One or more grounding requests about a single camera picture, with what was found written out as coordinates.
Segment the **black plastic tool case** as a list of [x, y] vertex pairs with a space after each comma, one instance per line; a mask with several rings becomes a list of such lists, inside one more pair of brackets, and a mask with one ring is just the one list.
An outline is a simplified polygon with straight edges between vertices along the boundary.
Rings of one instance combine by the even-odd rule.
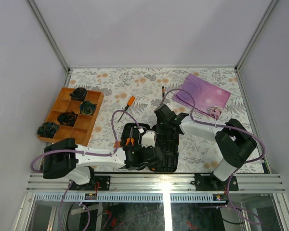
[[161, 123], [150, 127], [140, 123], [144, 132], [153, 132], [154, 145], [144, 146], [142, 137], [135, 123], [124, 126], [121, 140], [115, 142], [115, 148], [122, 148], [126, 155], [124, 169], [143, 170], [158, 173], [173, 173], [177, 170], [179, 160], [179, 130], [175, 126], [164, 127]]

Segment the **orange handled pliers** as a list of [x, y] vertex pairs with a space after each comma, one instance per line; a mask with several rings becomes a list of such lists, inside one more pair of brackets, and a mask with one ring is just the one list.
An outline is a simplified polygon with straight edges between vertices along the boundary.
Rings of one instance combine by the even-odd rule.
[[126, 140], [125, 145], [126, 146], [128, 146], [128, 145], [134, 146], [133, 127], [131, 127], [131, 129], [130, 129], [129, 136]]

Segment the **small claw hammer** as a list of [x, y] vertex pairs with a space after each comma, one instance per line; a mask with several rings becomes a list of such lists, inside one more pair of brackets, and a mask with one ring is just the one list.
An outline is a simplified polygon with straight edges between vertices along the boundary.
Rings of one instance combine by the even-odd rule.
[[140, 143], [140, 139], [144, 132], [146, 131], [146, 127], [140, 126], [140, 130], [137, 126], [132, 127], [132, 138], [134, 140], [134, 145], [138, 145]]

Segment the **orange handled screwdriver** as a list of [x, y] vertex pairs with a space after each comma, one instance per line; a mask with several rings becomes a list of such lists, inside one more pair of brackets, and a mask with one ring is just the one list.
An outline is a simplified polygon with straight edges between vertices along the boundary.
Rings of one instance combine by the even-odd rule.
[[[127, 111], [128, 108], [133, 104], [134, 101], [135, 101], [135, 97], [134, 97], [134, 96], [131, 96], [130, 99], [128, 100], [126, 106], [125, 106], [124, 111]], [[122, 113], [122, 115], [120, 116], [118, 122], [122, 119], [123, 115], [124, 115], [124, 113]]]

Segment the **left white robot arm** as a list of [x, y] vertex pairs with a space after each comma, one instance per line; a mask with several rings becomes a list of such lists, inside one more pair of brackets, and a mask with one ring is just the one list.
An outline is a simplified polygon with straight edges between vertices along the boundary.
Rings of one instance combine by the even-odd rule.
[[92, 189], [96, 178], [92, 167], [141, 170], [157, 165], [162, 160], [158, 147], [120, 147], [94, 149], [76, 144], [74, 138], [66, 138], [44, 149], [43, 178], [48, 180], [68, 178], [86, 190]]

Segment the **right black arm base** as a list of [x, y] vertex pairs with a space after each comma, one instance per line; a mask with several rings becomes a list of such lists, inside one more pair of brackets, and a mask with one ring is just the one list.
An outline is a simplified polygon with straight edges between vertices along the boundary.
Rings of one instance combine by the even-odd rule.
[[194, 182], [197, 191], [227, 191], [228, 182], [230, 191], [238, 191], [238, 182], [235, 176], [229, 180], [221, 181], [217, 179], [212, 173], [195, 173]]

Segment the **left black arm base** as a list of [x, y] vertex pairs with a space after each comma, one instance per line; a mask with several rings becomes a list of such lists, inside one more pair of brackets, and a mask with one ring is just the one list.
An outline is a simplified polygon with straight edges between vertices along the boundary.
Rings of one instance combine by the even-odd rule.
[[110, 180], [110, 176], [95, 176], [89, 183], [84, 185], [77, 185], [76, 183], [73, 183], [69, 189], [73, 191], [109, 191]]

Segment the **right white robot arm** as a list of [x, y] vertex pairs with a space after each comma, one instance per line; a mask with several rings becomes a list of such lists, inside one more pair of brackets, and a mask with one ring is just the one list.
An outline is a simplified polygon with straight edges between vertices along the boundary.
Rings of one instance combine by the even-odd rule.
[[171, 134], [199, 136], [217, 143], [223, 158], [210, 177], [210, 185], [216, 190], [227, 185], [229, 177], [245, 164], [256, 149], [257, 143], [252, 134], [236, 119], [230, 119], [225, 125], [196, 122], [189, 114], [177, 115], [163, 103], [154, 113], [157, 117], [157, 130], [169, 130]]

